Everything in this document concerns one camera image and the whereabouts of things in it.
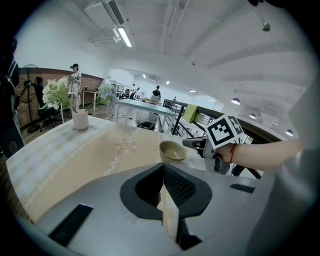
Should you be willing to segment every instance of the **black fan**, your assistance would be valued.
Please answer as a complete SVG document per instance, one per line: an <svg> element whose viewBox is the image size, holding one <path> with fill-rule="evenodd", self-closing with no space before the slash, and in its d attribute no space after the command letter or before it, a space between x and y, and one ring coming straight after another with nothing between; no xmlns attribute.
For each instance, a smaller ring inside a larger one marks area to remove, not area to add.
<svg viewBox="0 0 320 256"><path fill-rule="evenodd" d="M42 78L42 75L40 68L38 68L36 65L31 64L25 65L23 68L21 68L20 75L25 75L25 80L23 82L24 88L22 90L19 100L23 103L28 103L31 127L28 128L27 132L28 134L31 134L40 129L39 124L33 124L30 102L32 102L36 98L36 91L34 87L35 84L37 84L36 77Z"/></svg>

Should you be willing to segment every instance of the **brick wall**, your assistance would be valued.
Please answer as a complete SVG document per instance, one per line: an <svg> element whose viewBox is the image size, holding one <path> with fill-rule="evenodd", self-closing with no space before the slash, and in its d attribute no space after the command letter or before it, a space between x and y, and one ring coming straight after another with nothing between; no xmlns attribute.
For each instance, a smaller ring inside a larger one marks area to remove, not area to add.
<svg viewBox="0 0 320 256"><path fill-rule="evenodd" d="M19 69L19 84L15 88L15 93L20 96L23 89L24 89L24 81L27 80L27 69L26 68L20 68ZM60 79L65 76L69 76L71 74L70 71L65 70L58 70L58 69L50 69L50 68L29 68L29 79L34 82L36 77L42 77L43 79L43 85L45 86L47 84L48 79ZM84 89L86 86L89 90L94 90L98 88L98 86L102 82L102 78L88 75L88 74L81 74L81 82L82 82L82 88ZM93 93L85 93L84 94L84 103L91 103L93 101L94 94ZM40 117L38 116L38 101L36 98L36 95L34 93L34 90L30 90L30 108L31 108L31 116L32 120L37 120ZM18 114L19 114L19 121L20 125L22 127L28 125L30 120L29 115L29 108L28 108L28 97L27 97L27 91L25 91L21 97L20 104L17 108Z"/></svg>

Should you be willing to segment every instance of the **bowl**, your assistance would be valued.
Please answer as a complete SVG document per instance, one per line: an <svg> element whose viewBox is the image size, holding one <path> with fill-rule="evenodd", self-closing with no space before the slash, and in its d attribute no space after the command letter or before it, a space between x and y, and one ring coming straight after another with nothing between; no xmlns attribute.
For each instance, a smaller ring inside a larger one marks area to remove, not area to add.
<svg viewBox="0 0 320 256"><path fill-rule="evenodd" d="M159 145L160 156L164 162L176 163L187 157L187 151L176 142L165 140Z"/></svg>

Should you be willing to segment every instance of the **vase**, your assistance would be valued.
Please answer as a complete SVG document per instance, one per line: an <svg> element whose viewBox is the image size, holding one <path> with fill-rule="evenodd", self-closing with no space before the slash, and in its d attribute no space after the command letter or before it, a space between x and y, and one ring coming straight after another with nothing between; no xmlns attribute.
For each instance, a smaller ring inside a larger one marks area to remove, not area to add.
<svg viewBox="0 0 320 256"><path fill-rule="evenodd" d="M72 111L73 127L76 130L84 130L89 127L88 111L78 109L77 113Z"/></svg>

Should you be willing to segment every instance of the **ceiling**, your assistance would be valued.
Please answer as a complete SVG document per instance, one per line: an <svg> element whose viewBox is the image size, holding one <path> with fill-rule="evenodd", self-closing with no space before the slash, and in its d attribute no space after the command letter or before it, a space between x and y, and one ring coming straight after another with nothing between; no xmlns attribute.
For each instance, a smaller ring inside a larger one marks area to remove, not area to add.
<svg viewBox="0 0 320 256"><path fill-rule="evenodd" d="M81 11L93 2L69 1ZM315 54L299 26L284 9L268 3L253 8L246 0L115 2L132 51L194 63L220 79L221 87L232 90L246 110L281 120L318 72ZM110 29L97 28L85 13L75 19L92 31L92 39L114 36ZM270 24L269 32L263 31L262 20ZM99 44L112 51L125 48L123 40ZM210 96L219 98L214 91Z"/></svg>

